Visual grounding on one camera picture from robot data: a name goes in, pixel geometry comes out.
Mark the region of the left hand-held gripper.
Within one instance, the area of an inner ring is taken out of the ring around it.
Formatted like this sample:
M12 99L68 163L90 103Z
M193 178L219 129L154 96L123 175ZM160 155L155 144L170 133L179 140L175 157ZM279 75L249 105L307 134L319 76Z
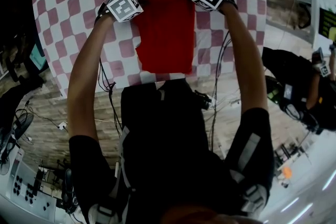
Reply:
M104 0L98 10L98 18L112 15L117 22L127 22L143 12L138 0Z

